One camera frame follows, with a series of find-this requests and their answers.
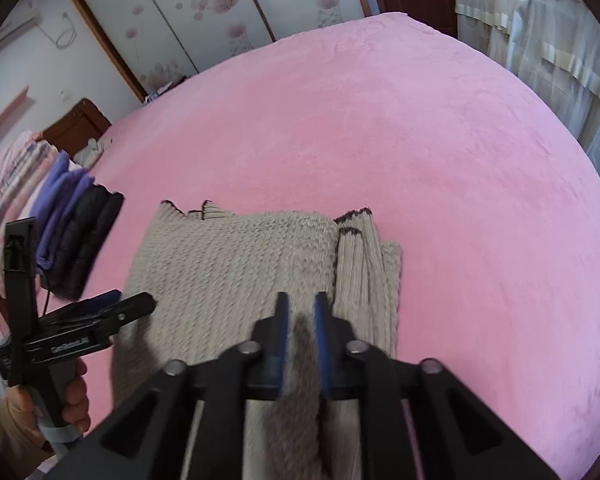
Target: sleeve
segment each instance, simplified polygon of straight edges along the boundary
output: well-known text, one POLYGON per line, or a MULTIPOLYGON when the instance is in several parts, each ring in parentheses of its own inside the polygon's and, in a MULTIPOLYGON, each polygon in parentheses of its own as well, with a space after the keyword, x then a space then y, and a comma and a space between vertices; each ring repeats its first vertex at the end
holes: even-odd
POLYGON ((26 478, 52 455, 27 438, 11 418, 5 400, 0 400, 0 452, 18 478, 26 478))

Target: cable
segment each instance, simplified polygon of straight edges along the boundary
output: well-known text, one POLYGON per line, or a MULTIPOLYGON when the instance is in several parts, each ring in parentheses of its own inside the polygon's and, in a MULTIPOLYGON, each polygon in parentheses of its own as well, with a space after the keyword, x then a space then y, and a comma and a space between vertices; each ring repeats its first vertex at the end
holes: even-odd
POLYGON ((40 27, 38 24, 36 24, 36 27, 40 29, 40 32, 42 32, 42 34, 44 34, 48 38, 48 40, 56 46, 56 48, 58 50, 66 49, 68 46, 70 46, 74 42, 75 37, 77 36, 77 33, 75 31, 74 22, 71 21, 71 18, 69 18, 69 15, 66 12, 63 12, 62 17, 69 20, 69 23, 71 23, 71 27, 63 30, 60 33, 60 36, 58 36, 55 40, 50 35, 48 35, 42 27, 40 27), (61 43, 62 38, 64 38, 65 35, 67 35, 69 33, 71 34, 69 39, 66 40, 64 43, 61 43))
POLYGON ((51 291, 47 289, 46 291, 46 301, 45 301, 45 307, 42 310, 42 315, 44 316, 46 314, 46 308, 49 306, 49 297, 51 296, 51 291))

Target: folded clothes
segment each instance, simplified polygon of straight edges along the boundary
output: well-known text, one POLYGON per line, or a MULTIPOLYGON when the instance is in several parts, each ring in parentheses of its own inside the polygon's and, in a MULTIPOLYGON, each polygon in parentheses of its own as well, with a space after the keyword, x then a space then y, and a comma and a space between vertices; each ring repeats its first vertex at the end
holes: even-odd
POLYGON ((26 201, 22 190, 24 188, 33 190, 35 186, 28 186, 28 183, 36 174, 42 176, 37 170, 40 168, 40 165, 48 162, 47 157, 50 151, 51 146, 46 140, 29 146, 27 155, 23 158, 23 161, 12 171, 0 194, 0 231, 4 230, 7 214, 10 215, 10 220, 17 217, 19 210, 16 211, 18 207, 13 205, 17 202, 22 207, 26 201))
POLYGON ((67 202, 66 206, 64 207, 64 210, 60 215, 58 225, 56 226, 51 239, 49 240, 46 252, 50 261, 50 265, 45 268, 50 269, 53 266, 53 262, 56 257, 56 251, 58 250, 58 244, 60 243, 62 233, 64 233, 64 228, 71 218, 78 200, 80 200, 84 193, 92 186, 93 180, 94 179, 91 175, 85 173, 78 181, 78 184, 76 184, 74 192, 72 193, 69 202, 67 202))
MULTIPOLYGON (((67 171, 54 183, 54 189, 56 190, 55 203, 52 207, 51 214, 46 221, 45 228, 40 233, 38 246, 36 247, 36 263, 38 264, 38 269, 49 270, 51 268, 54 254, 50 250, 49 243, 58 228, 62 214, 65 212, 70 200, 74 197, 77 184, 82 177, 86 176, 86 173, 87 170, 84 168, 75 171, 67 171)), ((82 188, 82 193, 84 193, 88 185, 82 188)))
POLYGON ((2 221, 3 227, 0 228, 0 297, 5 297, 4 290, 4 234, 5 225, 8 222, 13 222, 20 217, 20 213, 27 203, 29 197, 33 194, 35 189, 38 188, 39 184, 46 177, 49 168, 56 160, 58 156, 58 149, 55 146, 51 146, 47 156, 41 161, 39 167, 31 175, 31 177, 25 182, 22 190, 14 197, 11 201, 7 212, 4 215, 2 221))
POLYGON ((104 186, 90 186, 69 210, 53 264, 42 285, 56 296, 77 300, 100 247, 115 222, 124 196, 104 186))
MULTIPOLYGON (((349 319, 360 338, 395 355, 399 273, 400 247, 380 240, 368 209, 333 221, 298 212, 233 215, 210 202, 184 214, 165 202, 124 291, 147 291, 158 305, 151 319, 122 327, 114 340, 114 402, 168 359, 195 364, 247 339, 253 323, 273 313, 277 293, 286 292, 284 394, 275 403, 248 402, 246 471, 258 480, 321 479, 314 296, 327 292, 334 313, 349 319)), ((355 471, 361 462, 356 406, 328 416, 347 433, 330 432, 340 437, 334 442, 344 441, 330 449, 330 462, 341 474, 355 471)))
POLYGON ((51 289, 56 296, 74 301, 81 297, 91 267, 118 217, 124 199, 121 193, 112 193, 98 215, 93 229, 82 234, 78 253, 70 266, 64 270, 64 278, 51 289))
POLYGON ((40 139, 42 132, 26 130, 0 153, 0 197, 14 169, 23 162, 40 139))
POLYGON ((49 170, 45 183, 40 189, 40 193, 31 207, 31 216, 36 218, 36 230, 38 234, 45 230, 46 221, 53 212, 58 194, 58 180, 69 170, 69 155, 62 151, 49 170))

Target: metal screw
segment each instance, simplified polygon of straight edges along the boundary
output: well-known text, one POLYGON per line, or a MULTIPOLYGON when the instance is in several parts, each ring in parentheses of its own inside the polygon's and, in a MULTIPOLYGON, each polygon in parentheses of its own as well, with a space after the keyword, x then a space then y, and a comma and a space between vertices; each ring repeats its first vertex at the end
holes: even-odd
POLYGON ((180 375, 184 370, 187 369, 187 364, 179 359, 172 359, 164 365, 164 373, 170 376, 180 375))
POLYGON ((369 345, 364 341, 354 339, 353 341, 349 341, 347 343, 347 351, 350 354, 363 354, 367 350, 369 350, 369 345))
POLYGON ((424 359, 421 366, 426 374, 439 374, 442 371, 442 364, 437 359, 424 359))
POLYGON ((238 350, 241 354, 255 354, 260 351, 260 343, 257 341, 245 341, 240 343, 238 350))

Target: wardrobe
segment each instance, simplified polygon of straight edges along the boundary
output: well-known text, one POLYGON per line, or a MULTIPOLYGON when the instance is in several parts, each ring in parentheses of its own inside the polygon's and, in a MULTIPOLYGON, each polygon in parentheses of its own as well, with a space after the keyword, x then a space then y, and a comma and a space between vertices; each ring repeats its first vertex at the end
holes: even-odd
POLYGON ((74 2, 128 82, 145 93, 292 34, 365 15, 361 0, 74 2))

